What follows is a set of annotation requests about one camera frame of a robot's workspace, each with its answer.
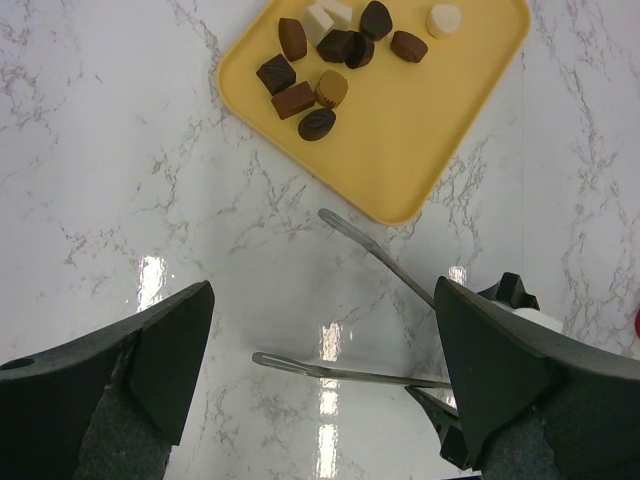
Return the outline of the dark striped square chocolate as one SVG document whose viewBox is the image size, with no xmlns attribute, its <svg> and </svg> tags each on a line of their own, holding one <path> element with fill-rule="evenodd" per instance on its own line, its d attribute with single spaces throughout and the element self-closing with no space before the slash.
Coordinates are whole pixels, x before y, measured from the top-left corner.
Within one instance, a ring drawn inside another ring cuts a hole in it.
<svg viewBox="0 0 640 480">
<path fill-rule="evenodd" d="M 296 83 L 296 72 L 282 54 L 263 63 L 256 75 L 272 96 Z"/>
</svg>

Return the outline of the dark round chocolate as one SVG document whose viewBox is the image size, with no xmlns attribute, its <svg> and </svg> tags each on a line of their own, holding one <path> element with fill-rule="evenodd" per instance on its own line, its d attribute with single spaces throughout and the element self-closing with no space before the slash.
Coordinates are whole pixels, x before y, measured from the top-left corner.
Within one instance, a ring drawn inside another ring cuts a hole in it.
<svg viewBox="0 0 640 480">
<path fill-rule="evenodd" d="M 352 39 L 353 46 L 345 60 L 345 64 L 350 69 L 362 68 L 372 60 L 375 52 L 375 43 L 360 32 L 354 32 Z"/>
</svg>

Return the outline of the white square chocolate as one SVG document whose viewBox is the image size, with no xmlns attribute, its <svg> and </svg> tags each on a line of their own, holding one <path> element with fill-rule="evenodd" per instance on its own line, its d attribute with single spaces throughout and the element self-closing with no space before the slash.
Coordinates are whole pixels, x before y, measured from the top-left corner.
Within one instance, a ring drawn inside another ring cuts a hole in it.
<svg viewBox="0 0 640 480">
<path fill-rule="evenodd" d="M 318 4 L 310 5 L 304 9 L 300 23 L 307 40 L 314 47 L 324 39 L 334 26 L 331 16 Z"/>
</svg>

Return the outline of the brown oval chocolate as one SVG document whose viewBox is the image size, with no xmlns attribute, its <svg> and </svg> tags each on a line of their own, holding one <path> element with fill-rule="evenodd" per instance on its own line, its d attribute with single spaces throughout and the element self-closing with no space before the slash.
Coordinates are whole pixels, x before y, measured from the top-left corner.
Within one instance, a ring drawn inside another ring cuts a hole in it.
<svg viewBox="0 0 640 480">
<path fill-rule="evenodd" d="M 420 63 L 428 52 L 423 40 L 403 30 L 394 32 L 390 48 L 397 57 L 410 63 Z"/>
</svg>

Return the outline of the dark leaf oval chocolate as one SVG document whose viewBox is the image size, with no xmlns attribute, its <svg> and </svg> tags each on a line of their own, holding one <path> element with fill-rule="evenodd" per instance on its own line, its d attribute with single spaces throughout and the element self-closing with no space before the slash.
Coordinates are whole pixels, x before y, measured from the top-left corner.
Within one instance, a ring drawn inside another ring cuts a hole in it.
<svg viewBox="0 0 640 480">
<path fill-rule="evenodd" d="M 298 134 L 305 141 L 318 141 L 333 128 L 336 114 L 328 108 L 316 109 L 301 119 Z"/>
</svg>

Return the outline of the white teardrop chocolate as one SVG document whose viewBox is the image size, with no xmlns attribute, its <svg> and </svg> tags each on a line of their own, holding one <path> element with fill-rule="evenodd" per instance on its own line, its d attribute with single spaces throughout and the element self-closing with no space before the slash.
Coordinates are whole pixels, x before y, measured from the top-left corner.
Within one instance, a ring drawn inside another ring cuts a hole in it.
<svg viewBox="0 0 640 480">
<path fill-rule="evenodd" d="M 455 4 L 440 3 L 434 5 L 426 19 L 429 33 L 436 39 L 443 39 L 453 35 L 462 22 L 462 12 Z"/>
</svg>

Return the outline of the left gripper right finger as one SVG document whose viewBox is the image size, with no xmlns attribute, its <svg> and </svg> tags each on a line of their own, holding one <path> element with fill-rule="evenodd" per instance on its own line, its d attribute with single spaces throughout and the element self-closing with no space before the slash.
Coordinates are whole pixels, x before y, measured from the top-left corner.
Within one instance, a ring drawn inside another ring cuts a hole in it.
<svg viewBox="0 0 640 480">
<path fill-rule="evenodd" d="M 435 310 L 469 461 L 485 478 L 638 478 L 637 360 L 445 277 Z"/>
</svg>

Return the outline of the red box lid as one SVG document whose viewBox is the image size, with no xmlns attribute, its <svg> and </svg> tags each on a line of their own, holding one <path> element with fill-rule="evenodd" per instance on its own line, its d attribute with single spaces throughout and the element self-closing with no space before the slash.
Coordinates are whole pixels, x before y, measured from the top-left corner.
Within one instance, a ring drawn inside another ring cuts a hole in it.
<svg viewBox="0 0 640 480">
<path fill-rule="evenodd" d="M 634 319 L 634 330 L 637 338 L 640 338 L 640 310 L 638 309 Z"/>
</svg>

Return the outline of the brown barrel chocolate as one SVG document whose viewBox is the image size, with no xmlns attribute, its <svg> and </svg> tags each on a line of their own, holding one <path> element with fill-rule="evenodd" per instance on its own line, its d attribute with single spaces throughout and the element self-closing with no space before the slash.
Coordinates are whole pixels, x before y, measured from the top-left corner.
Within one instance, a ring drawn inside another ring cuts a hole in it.
<svg viewBox="0 0 640 480">
<path fill-rule="evenodd" d="M 278 37 L 284 56 L 290 62 L 304 58 L 307 54 L 307 38 L 299 20 L 280 18 Z"/>
</svg>

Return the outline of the metal tongs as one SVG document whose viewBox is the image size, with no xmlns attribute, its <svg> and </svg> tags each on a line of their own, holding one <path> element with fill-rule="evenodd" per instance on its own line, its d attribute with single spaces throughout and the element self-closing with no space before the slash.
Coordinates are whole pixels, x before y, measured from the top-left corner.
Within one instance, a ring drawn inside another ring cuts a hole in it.
<svg viewBox="0 0 640 480">
<path fill-rule="evenodd" d="M 451 384 L 442 377 L 413 375 L 423 363 L 417 357 L 415 334 L 425 330 L 431 342 L 438 338 L 429 319 L 435 313 L 433 295 L 412 280 L 376 241 L 343 217 L 326 208 L 318 210 L 318 217 L 334 233 L 360 245 L 388 273 L 356 279 L 358 291 L 371 291 L 372 301 L 322 326 L 319 353 L 313 362 L 271 352 L 255 352 L 252 361 L 311 378 L 450 390 Z"/>
</svg>

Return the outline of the caramel fluted cup chocolate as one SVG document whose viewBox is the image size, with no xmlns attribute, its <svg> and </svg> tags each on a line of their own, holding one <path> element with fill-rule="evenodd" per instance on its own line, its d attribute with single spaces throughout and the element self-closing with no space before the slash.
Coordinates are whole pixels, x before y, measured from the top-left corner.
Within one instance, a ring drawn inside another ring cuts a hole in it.
<svg viewBox="0 0 640 480">
<path fill-rule="evenodd" d="M 348 92 L 345 77 L 334 70 L 326 70 L 319 78 L 314 94 L 316 101 L 325 108 L 334 109 L 340 105 Z"/>
</svg>

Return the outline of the yellow plastic tray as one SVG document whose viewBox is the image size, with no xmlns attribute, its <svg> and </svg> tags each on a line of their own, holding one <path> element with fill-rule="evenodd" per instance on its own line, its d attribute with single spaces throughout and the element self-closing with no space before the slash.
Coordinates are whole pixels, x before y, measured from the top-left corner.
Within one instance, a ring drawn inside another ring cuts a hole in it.
<svg viewBox="0 0 640 480">
<path fill-rule="evenodd" d="M 303 140 L 299 117 L 281 119 L 258 68 L 280 52 L 277 24 L 297 18 L 302 1 L 272 1 L 217 68 L 226 107 L 317 179 L 386 225 L 411 221 L 484 107 L 531 25 L 524 1 L 462 1 L 462 21 L 450 37 L 427 30 L 429 1 L 391 1 L 395 30 L 428 47 L 419 63 L 397 57 L 388 40 L 371 62 L 340 66 L 348 82 L 337 120 L 318 141 Z"/>
</svg>

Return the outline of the white oval chocolate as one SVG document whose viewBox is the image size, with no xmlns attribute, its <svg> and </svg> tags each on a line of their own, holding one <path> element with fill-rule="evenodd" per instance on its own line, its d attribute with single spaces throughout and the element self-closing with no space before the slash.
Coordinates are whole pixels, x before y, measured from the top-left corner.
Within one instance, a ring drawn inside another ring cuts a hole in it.
<svg viewBox="0 0 640 480">
<path fill-rule="evenodd" d="M 353 14 L 350 6 L 338 0 L 318 0 L 317 4 L 331 16 L 336 24 L 344 24 L 345 27 L 350 25 Z"/>
</svg>

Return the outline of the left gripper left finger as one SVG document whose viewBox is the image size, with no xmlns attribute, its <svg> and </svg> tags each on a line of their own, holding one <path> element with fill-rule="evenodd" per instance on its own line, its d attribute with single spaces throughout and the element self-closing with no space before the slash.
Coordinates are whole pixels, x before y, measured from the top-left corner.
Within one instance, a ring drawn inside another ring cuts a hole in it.
<svg viewBox="0 0 640 480">
<path fill-rule="evenodd" d="M 210 333 L 207 281 L 1 367 L 4 479 L 161 479 Z"/>
</svg>

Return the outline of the brown rectangular chocolate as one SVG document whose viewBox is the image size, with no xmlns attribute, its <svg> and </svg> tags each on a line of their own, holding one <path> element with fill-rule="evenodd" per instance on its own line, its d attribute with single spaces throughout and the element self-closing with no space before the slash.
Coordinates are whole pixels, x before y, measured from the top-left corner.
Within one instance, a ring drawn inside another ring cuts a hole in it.
<svg viewBox="0 0 640 480">
<path fill-rule="evenodd" d="M 309 83 L 304 81 L 275 94 L 271 103 L 278 117 L 284 120 L 313 107 L 316 97 Z"/>
</svg>

